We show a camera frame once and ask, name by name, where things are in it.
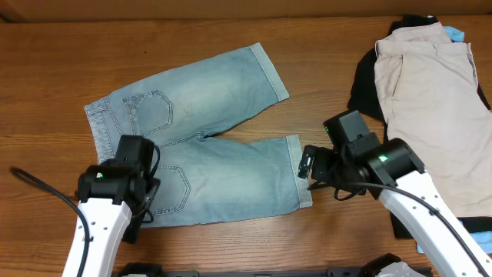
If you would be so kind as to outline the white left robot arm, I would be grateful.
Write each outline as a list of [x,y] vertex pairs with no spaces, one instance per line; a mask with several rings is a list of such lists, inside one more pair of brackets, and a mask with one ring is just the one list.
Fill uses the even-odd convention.
[[110,276],[121,242],[135,242],[160,182],[140,162],[91,165],[78,180],[78,218],[63,277]]

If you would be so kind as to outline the light blue denim shorts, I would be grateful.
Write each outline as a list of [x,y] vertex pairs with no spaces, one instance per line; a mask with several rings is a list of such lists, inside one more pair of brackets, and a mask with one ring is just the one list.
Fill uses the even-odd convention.
[[221,133],[289,96],[260,44],[144,78],[86,105],[98,160],[122,135],[160,150],[149,228],[284,215],[313,204],[297,135],[240,143]]

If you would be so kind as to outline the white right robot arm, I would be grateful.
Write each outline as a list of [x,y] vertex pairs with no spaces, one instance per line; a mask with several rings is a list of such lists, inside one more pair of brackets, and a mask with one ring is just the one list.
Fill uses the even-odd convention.
[[489,276],[491,259],[454,216],[401,139],[382,144],[361,136],[338,148],[306,145],[298,175],[311,189],[332,187],[350,197],[365,192],[379,200],[409,231],[441,276]]

